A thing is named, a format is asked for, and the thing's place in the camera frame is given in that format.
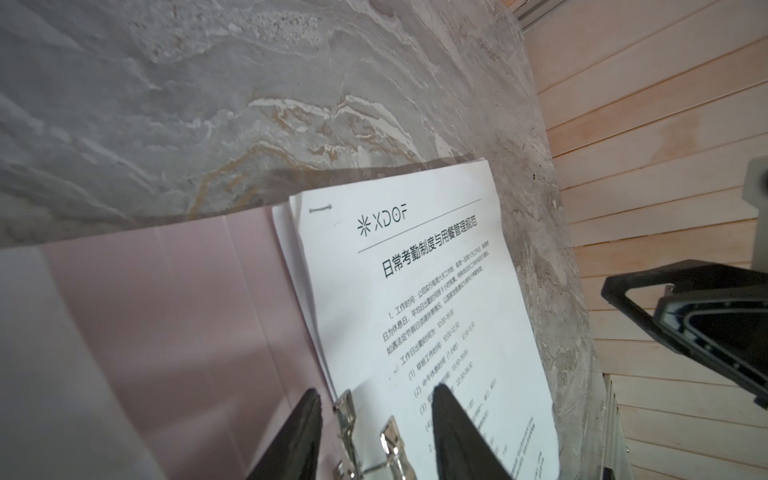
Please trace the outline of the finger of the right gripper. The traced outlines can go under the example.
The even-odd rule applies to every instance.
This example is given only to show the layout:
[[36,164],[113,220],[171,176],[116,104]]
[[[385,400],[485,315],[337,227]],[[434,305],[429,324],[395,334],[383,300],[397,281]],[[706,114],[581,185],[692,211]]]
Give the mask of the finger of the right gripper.
[[[652,315],[630,290],[670,286]],[[652,339],[720,374],[767,408],[767,274],[686,260],[613,275],[601,296]]]

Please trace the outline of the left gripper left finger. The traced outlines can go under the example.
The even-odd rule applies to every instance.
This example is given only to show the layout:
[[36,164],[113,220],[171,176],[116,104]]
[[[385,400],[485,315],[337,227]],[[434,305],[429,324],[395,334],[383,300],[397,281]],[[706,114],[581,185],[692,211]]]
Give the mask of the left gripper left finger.
[[322,425],[321,397],[310,388],[246,479],[315,479]]

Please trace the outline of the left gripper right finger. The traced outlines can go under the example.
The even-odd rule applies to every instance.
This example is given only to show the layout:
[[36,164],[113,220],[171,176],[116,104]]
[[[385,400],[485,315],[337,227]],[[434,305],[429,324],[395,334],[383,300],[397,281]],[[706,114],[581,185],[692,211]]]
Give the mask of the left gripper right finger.
[[439,479],[512,479],[445,384],[433,390],[432,421]]

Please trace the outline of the pink folder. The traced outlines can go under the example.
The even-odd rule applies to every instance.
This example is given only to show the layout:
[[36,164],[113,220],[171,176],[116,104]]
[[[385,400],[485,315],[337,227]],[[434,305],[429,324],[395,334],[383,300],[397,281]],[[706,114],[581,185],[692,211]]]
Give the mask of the pink folder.
[[5,479],[243,479],[332,402],[269,207],[1,253]]

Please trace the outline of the printed paper sheet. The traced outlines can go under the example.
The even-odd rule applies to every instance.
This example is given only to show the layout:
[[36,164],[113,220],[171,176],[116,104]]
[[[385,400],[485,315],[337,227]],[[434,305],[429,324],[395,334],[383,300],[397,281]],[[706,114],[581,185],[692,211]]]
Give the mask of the printed paper sheet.
[[437,464],[445,384],[515,479],[560,473],[553,400],[485,160],[289,201],[339,397],[376,436],[396,418],[417,477]]
[[311,339],[319,367],[323,373],[326,390],[333,402],[337,394],[328,371],[323,348],[320,342],[315,318],[315,305],[308,270],[305,265],[302,247],[296,231],[289,202],[277,204],[271,208],[272,220],[282,251],[293,290],[296,295],[306,330]]

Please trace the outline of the silver folder clip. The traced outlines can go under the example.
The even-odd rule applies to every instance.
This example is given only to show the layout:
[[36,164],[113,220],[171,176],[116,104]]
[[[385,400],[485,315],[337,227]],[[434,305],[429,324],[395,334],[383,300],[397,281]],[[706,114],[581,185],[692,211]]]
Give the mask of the silver folder clip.
[[339,396],[333,412],[338,423],[338,440],[345,455],[334,467],[334,479],[417,479],[393,415],[374,436],[373,423],[358,419],[350,390]]

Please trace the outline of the right aluminium frame post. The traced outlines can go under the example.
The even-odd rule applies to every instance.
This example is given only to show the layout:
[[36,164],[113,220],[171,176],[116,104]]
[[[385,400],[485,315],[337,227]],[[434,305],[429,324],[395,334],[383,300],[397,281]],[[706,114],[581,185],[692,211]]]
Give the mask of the right aluminium frame post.
[[523,30],[531,28],[553,10],[559,8],[565,0],[513,0],[506,1],[508,8],[517,18]]

